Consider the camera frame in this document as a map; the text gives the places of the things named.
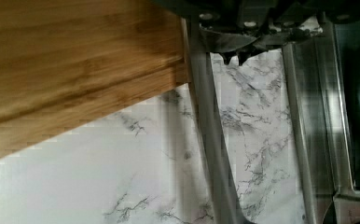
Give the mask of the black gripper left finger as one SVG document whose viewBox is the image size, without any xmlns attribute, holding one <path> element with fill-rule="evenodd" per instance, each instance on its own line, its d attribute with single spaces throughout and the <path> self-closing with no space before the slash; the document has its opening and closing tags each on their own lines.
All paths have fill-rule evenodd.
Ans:
<svg viewBox="0 0 360 224">
<path fill-rule="evenodd" d="M 201 41 L 208 52 L 219 54 L 228 65 L 237 51 L 256 41 L 256 37 L 244 34 L 215 31 L 213 27 L 200 26 Z"/>
</svg>

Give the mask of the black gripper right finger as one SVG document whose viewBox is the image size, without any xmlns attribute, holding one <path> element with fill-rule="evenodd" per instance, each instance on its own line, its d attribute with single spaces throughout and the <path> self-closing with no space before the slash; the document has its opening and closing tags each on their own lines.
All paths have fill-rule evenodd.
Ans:
<svg viewBox="0 0 360 224">
<path fill-rule="evenodd" d="M 287 44 L 302 42 L 320 36 L 322 33 L 322 31 L 290 31 L 289 33 L 263 35 L 252 44 L 237 50 L 238 65 L 242 66 L 249 58 L 258 54 L 280 49 Z"/>
</svg>

